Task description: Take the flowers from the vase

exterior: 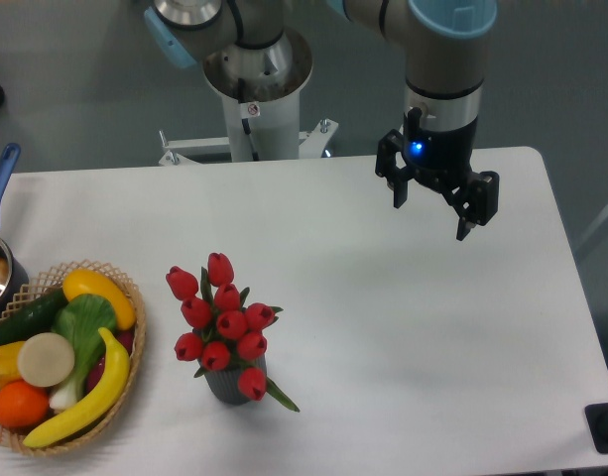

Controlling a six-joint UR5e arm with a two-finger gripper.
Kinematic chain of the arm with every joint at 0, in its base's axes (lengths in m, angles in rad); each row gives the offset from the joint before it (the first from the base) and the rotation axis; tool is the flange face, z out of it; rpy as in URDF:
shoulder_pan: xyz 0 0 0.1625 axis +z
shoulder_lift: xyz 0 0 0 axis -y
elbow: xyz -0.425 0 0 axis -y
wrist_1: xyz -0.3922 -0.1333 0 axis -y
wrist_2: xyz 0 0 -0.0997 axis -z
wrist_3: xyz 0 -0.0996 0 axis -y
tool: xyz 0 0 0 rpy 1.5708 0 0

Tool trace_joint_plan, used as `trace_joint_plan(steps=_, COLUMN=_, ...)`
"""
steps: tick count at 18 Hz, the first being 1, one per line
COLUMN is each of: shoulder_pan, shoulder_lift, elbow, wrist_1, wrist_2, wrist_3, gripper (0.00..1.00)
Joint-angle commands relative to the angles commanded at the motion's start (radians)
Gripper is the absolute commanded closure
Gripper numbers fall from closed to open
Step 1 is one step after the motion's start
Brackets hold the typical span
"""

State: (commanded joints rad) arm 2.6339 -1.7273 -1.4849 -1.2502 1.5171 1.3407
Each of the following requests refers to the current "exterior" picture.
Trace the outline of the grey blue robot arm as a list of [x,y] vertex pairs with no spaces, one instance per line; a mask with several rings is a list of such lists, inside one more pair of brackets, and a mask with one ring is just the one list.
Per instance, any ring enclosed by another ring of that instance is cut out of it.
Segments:
[[[375,172],[405,203],[415,181],[458,217],[456,236],[498,209],[499,177],[470,157],[484,81],[493,1],[335,1],[332,8],[398,46],[405,58],[403,126],[378,143]],[[225,113],[236,162],[299,159],[300,93],[310,47],[280,1],[154,1],[147,28],[178,68],[200,64]]]

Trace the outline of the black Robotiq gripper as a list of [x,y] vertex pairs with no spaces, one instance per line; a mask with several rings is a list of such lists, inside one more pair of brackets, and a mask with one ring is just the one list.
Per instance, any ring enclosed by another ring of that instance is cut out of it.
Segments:
[[412,108],[404,117],[404,132],[390,130],[379,140],[375,174],[393,192],[393,206],[408,199],[415,179],[440,194],[458,215],[456,239],[463,241],[475,226],[485,226],[499,206],[499,175],[471,170],[470,157],[477,129],[475,119],[449,131],[421,126],[423,112]]

